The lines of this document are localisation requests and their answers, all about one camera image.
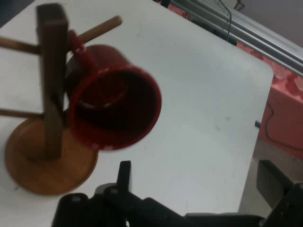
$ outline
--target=metal rail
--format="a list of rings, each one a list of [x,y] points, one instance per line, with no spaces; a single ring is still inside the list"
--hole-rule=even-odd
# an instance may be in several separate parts
[[[191,19],[227,33],[229,14],[217,1],[171,0]],[[275,32],[249,19],[236,10],[232,12],[230,37],[270,58],[290,71],[303,77],[303,48]]]

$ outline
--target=wall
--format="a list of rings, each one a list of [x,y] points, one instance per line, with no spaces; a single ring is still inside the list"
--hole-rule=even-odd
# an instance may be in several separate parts
[[[241,13],[303,47],[303,0],[242,0]]]

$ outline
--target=round wooden base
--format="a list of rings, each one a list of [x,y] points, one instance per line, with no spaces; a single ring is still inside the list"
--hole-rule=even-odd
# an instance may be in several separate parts
[[[45,158],[44,121],[28,119],[11,134],[5,160],[10,175],[25,189],[58,195],[80,186],[94,170],[98,152],[63,131],[61,158]]]

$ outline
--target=wooden post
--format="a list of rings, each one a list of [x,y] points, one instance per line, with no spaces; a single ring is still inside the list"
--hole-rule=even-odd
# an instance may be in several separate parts
[[[68,21],[59,4],[37,7],[46,158],[60,158]]]

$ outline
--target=black cable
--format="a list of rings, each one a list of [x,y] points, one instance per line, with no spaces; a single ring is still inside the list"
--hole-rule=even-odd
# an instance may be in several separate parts
[[[228,41],[229,38],[229,33],[231,31],[231,25],[232,25],[232,13],[229,11],[229,9],[225,6],[225,4],[222,2],[222,0],[219,0],[219,2],[221,2],[221,4],[224,6],[224,8],[228,11],[230,17],[229,17],[229,26],[228,26],[228,31],[227,31],[227,37],[226,37],[226,41]]]
[[[267,118],[267,120],[266,120],[266,122],[265,122],[265,134],[266,134],[266,137],[267,137],[269,140],[273,141],[274,143],[277,143],[277,144],[282,145],[282,146],[284,146],[284,147],[302,151],[303,148],[299,148],[299,147],[296,147],[296,146],[292,146],[292,145],[290,145],[290,144],[288,144],[288,143],[284,143],[284,142],[278,141],[278,140],[276,140],[276,139],[270,137],[270,135],[268,134],[268,129],[267,129],[267,127],[268,127],[268,122],[269,122],[269,120],[275,115],[275,112],[274,112],[273,107],[270,105],[270,103],[269,103],[268,101],[266,102],[266,104],[268,105],[268,107],[269,107],[270,110],[271,110],[271,114],[270,114],[270,116]]]

